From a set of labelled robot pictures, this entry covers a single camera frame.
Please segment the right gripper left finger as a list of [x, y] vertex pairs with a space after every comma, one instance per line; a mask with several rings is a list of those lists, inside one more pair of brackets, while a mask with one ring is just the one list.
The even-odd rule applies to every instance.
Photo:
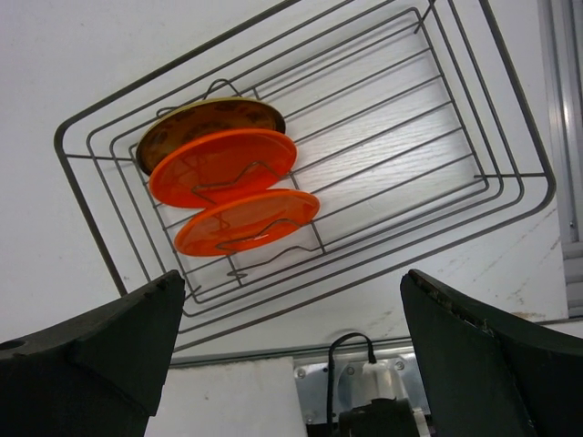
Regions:
[[185, 299], [175, 270], [1, 344], [4, 436], [142, 436], [167, 379]]

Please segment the orange plastic plate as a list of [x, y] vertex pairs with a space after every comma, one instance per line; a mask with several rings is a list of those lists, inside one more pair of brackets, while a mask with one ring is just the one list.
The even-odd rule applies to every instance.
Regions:
[[297, 159], [286, 135], [263, 128], [225, 130], [190, 141], [162, 159], [148, 188], [175, 208], [210, 208], [270, 188]]
[[174, 238], [174, 247], [191, 257], [218, 257], [256, 249], [308, 225], [320, 200], [307, 192], [278, 188], [207, 208]]

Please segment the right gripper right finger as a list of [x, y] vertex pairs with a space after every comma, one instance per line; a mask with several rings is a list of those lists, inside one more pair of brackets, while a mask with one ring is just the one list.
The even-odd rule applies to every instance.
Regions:
[[475, 300], [417, 269], [401, 299], [440, 436], [579, 436], [582, 340]]

